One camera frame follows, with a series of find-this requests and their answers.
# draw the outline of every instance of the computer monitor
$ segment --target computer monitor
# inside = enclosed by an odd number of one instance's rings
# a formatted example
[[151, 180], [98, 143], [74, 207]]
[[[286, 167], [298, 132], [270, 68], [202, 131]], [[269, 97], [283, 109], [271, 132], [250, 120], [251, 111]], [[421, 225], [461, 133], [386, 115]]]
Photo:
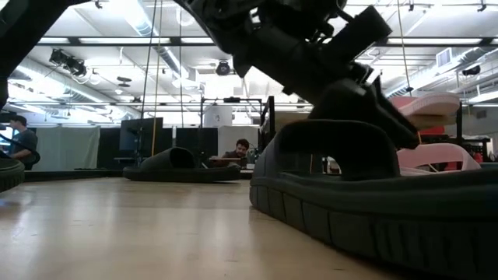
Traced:
[[[119, 149], [121, 151], [138, 150], [140, 156], [150, 156], [152, 154], [154, 125], [157, 140], [157, 136], [163, 129], [163, 119], [161, 117], [156, 118], [155, 121], [153, 118], [122, 121], [119, 136]], [[139, 147], [138, 141], [140, 131], [142, 131], [142, 143]]]
[[[12, 137], [15, 135], [14, 130], [8, 126], [5, 126], [5, 125], [2, 125], [0, 127], [0, 134], [2, 134], [3, 136], [5, 136], [8, 139], [12, 139]], [[10, 146], [10, 143], [7, 142], [5, 139], [0, 138], [0, 145]]]

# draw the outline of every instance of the ceiling light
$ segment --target ceiling light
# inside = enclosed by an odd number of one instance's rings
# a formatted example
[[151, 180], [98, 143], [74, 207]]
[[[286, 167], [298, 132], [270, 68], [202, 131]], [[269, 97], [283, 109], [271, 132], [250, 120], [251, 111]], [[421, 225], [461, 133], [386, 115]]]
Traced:
[[38, 42], [39, 44], [69, 44], [68, 38], [60, 37], [43, 37]]
[[69, 103], [66, 103], [65, 105], [69, 105], [69, 106], [108, 106], [108, 105], [110, 105], [110, 103], [105, 103], [105, 102], [102, 102], [102, 103], [69, 102]]
[[478, 44], [481, 38], [389, 38], [388, 44]]
[[37, 114], [46, 114], [46, 112], [44, 110], [41, 110], [40, 108], [35, 107], [35, 106], [31, 106], [31, 105], [18, 106], [18, 105], [14, 105], [14, 104], [9, 104], [9, 106], [17, 108], [17, 109], [21, 109], [21, 110], [27, 110], [29, 112], [33, 112], [33, 113], [37, 113]]
[[154, 106], [155, 103], [142, 103], [142, 102], [130, 102], [130, 103], [116, 103], [116, 106]]
[[407, 59], [406, 61], [404, 60], [384, 60], [384, 59], [381, 59], [381, 60], [378, 60], [377, 62], [375, 62], [373, 65], [375, 66], [404, 66], [405, 63], [407, 65], [427, 65], [428, 62], [430, 61], [419, 61], [419, 60], [415, 60], [415, 59]]
[[9, 102], [9, 104], [14, 104], [14, 105], [38, 105], [38, 106], [50, 106], [50, 105], [61, 105], [59, 102]]
[[154, 7], [176, 8], [176, 7], [178, 7], [178, 4], [174, 3], [174, 2], [169, 2], [169, 3], [163, 3], [162, 5], [161, 4], [158, 4], [158, 5], [146, 5], [146, 8], [154, 8]]
[[209, 37], [192, 37], [192, 38], [181, 38], [181, 43], [184, 43], [184, 44], [213, 44], [214, 42]]
[[495, 98], [498, 98], [498, 91], [480, 94], [476, 97], [469, 99], [468, 102], [470, 104], [474, 104], [474, 103], [484, 102], [484, 101], [488, 101], [488, 100], [493, 100]]
[[199, 87], [198, 82], [191, 81], [189, 79], [183, 79], [183, 78], [176, 79], [171, 84], [174, 87], [176, 87], [177, 89], [179, 89], [181, 87], [184, 87], [184, 88], [198, 88]]
[[113, 37], [113, 38], [99, 38], [99, 37], [87, 37], [80, 38], [81, 44], [169, 44], [171, 43], [170, 38], [153, 38], [152, 41], [147, 37]]
[[356, 63], [361, 63], [361, 64], [369, 64], [372, 62], [373, 59], [355, 59]]
[[196, 65], [192, 68], [195, 68], [197, 70], [214, 70], [216, 69], [216, 65]]
[[494, 107], [498, 107], [498, 104], [476, 104], [476, 105], [472, 105], [473, 107], [479, 107], [479, 108], [494, 108]]

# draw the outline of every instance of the wooden floor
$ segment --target wooden floor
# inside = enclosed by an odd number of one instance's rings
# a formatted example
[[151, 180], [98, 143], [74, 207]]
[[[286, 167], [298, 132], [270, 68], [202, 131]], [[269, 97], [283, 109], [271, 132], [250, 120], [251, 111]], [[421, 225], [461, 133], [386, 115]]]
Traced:
[[0, 194], [1, 280], [401, 279], [252, 209], [248, 183], [122, 179]]

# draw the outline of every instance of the duct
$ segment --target duct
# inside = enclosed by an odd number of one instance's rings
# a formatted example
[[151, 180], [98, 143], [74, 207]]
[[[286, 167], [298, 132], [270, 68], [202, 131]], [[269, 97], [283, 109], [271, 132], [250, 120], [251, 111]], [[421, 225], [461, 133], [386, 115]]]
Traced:
[[[436, 82], [451, 73], [465, 70], [471, 66], [480, 65], [496, 51], [498, 51], [498, 49], [494, 47], [474, 47], [466, 51], [453, 48], [453, 58], [448, 64], [442, 67], [437, 67], [437, 63], [434, 62], [424, 69], [419, 70], [417, 73], [410, 75], [410, 86], [413, 88], [413, 91], [415, 91]], [[409, 93], [407, 90], [408, 87], [409, 86], [406, 81], [400, 82], [399, 84], [386, 90], [385, 95], [387, 97], [404, 96]]]
[[[150, 22], [140, 0], [112, 0], [113, 6], [118, 9], [124, 16], [124, 19], [142, 37], [159, 36], [156, 28]], [[195, 81], [195, 72], [193, 68], [185, 67], [180, 64], [178, 59], [168, 47], [153, 46], [152, 49], [163, 59], [170, 69], [176, 73], [177, 78], [188, 77]]]
[[[79, 99], [81, 99], [82, 96], [84, 96], [85, 98], [93, 102], [109, 102], [109, 103], [117, 102], [116, 100], [110, 98], [109, 96], [99, 93], [96, 90], [89, 88], [88, 86], [80, 85], [77, 82], [74, 82], [69, 77], [66, 77], [63, 74], [60, 74], [56, 71], [52, 71], [51, 69], [41, 65], [40, 63], [32, 59], [25, 58], [18, 67], [20, 67], [21, 69], [22, 68], [28, 69], [29, 71], [36, 72], [43, 76], [49, 75], [50, 78], [48, 79], [57, 82], [54, 84], [55, 85], [59, 84], [58, 87], [64, 88], [67, 91], [68, 95], [70, 96], [77, 96]], [[117, 107], [117, 109], [121, 111], [123, 115], [131, 115], [133, 118], [140, 118], [140, 113], [137, 110], [132, 109], [130, 107]]]
[[462, 86], [459, 86], [456, 89], [450, 90], [450, 93], [463, 93], [466, 89], [471, 89], [475, 86], [482, 85], [483, 83], [493, 81], [494, 79], [498, 79], [498, 72], [481, 79], [476, 79], [475, 81], [466, 83]]

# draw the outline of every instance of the black shirt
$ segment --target black shirt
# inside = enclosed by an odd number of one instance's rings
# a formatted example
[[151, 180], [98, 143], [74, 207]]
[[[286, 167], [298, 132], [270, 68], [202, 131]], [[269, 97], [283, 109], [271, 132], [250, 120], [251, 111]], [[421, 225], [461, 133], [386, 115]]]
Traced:
[[[34, 132], [32, 132], [29, 129], [26, 129], [25, 131], [20, 132], [17, 135], [14, 135], [14, 137], [12, 137], [12, 140], [23, 144], [27, 148], [30, 148], [35, 151], [37, 150], [38, 137]], [[16, 144], [10, 145], [11, 156], [15, 153], [21, 152], [22, 150], [24, 150], [24, 148], [19, 145]], [[28, 156], [23, 157], [22, 159], [19, 160], [21, 161], [21, 163], [32, 163], [35, 160], [35, 156], [33, 154], [29, 154]]]

